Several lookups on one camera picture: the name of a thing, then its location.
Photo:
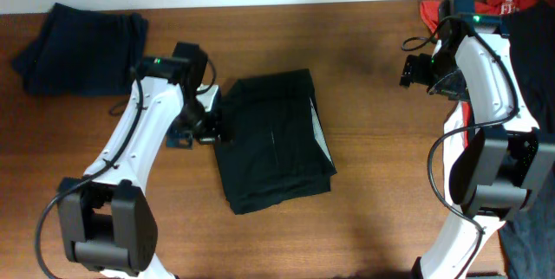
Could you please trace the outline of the dark green shorts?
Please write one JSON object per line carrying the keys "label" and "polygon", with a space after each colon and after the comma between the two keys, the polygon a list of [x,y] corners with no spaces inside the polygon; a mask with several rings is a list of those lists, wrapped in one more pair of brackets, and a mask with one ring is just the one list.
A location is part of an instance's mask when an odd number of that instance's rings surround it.
{"label": "dark green shorts", "polygon": [[239,79],[220,108],[232,139],[214,152],[234,214],[330,191],[336,167],[308,69]]}

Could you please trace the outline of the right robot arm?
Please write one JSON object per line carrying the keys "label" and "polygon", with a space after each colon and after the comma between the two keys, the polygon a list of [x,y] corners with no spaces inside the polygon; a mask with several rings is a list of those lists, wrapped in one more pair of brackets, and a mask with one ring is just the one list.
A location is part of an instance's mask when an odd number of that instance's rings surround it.
{"label": "right robot arm", "polygon": [[[433,143],[442,150],[444,184],[435,196],[448,216],[411,276],[465,278],[489,237],[532,206],[554,161],[554,138],[532,117],[510,58],[500,16],[480,14],[474,0],[444,0],[425,39],[402,44],[400,83],[424,85],[456,108]],[[431,42],[434,52],[422,48]]]}

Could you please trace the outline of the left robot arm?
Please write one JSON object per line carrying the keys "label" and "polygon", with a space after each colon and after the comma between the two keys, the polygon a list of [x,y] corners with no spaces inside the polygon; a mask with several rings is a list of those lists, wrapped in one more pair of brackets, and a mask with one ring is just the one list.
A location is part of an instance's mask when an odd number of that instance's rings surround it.
{"label": "left robot arm", "polygon": [[81,178],[64,178],[55,205],[67,259],[109,278],[171,278],[156,256],[158,227],[146,199],[161,145],[189,149],[223,140],[212,66],[197,44],[169,57],[146,56],[131,69],[126,108]]}

